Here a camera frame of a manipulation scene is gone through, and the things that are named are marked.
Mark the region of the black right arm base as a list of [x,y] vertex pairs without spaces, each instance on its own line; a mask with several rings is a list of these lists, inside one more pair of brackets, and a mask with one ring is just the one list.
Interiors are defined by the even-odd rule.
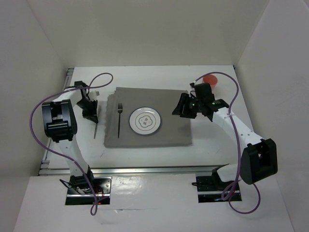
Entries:
[[222,199],[222,192],[230,183],[232,182],[216,184],[211,176],[196,176],[195,182],[191,185],[197,189],[199,203],[218,203],[227,202]]

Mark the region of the grey cloth placemat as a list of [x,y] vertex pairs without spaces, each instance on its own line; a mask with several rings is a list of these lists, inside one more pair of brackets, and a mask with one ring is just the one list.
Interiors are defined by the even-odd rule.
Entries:
[[117,87],[108,96],[106,148],[190,146],[191,121],[172,115],[184,90]]

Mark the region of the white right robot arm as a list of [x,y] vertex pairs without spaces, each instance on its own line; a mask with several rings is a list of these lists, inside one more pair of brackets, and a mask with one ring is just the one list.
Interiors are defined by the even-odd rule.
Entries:
[[218,168],[211,177],[211,185],[222,189],[235,178],[253,184],[278,172],[277,146],[272,139],[264,139],[247,127],[231,110],[231,105],[215,99],[209,84],[190,85],[195,94],[181,94],[172,112],[194,119],[198,113],[218,125],[236,143],[240,158],[236,164]]

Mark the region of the white plate with teal rim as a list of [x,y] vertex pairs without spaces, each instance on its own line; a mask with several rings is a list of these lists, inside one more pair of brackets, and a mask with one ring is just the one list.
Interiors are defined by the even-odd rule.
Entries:
[[152,135],[160,129],[161,123],[160,114],[150,107],[138,108],[129,117],[130,128],[137,135]]

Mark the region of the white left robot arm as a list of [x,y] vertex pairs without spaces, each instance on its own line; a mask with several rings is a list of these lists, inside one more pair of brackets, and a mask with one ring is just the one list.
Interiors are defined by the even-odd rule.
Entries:
[[77,143],[78,126],[73,110],[74,106],[79,106],[84,119],[98,123],[98,100],[95,94],[90,97],[85,87],[87,85],[84,82],[76,81],[72,88],[77,90],[63,93],[53,101],[44,102],[42,117],[47,137],[51,138],[62,153],[69,157],[67,164],[70,169],[71,184],[85,193],[90,193],[95,189],[96,181]]

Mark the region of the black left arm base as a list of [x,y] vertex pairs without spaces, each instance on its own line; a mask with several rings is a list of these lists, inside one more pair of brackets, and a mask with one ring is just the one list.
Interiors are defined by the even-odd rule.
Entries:
[[[65,205],[92,205],[94,204],[94,194],[89,185],[86,188],[73,186],[71,182],[59,180],[66,188],[67,195]],[[93,190],[98,200],[98,205],[108,205],[111,200],[111,177],[95,178],[93,180]]]

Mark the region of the silver table knife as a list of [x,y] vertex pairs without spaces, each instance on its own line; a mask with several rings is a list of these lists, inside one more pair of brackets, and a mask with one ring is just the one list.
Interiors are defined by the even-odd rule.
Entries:
[[[98,106],[98,113],[97,113],[98,119],[99,119],[100,112],[101,112],[101,106],[99,105]],[[96,123],[96,125],[95,125],[94,137],[93,137],[94,139],[96,139],[97,130],[98,130],[98,123]]]

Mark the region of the black dinner fork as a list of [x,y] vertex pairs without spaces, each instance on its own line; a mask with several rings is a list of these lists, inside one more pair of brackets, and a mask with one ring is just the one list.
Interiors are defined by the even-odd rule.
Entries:
[[121,128],[121,114],[123,112],[123,104],[122,103],[118,103],[117,112],[118,112],[118,134],[117,134],[117,137],[119,138],[120,137],[120,128]]

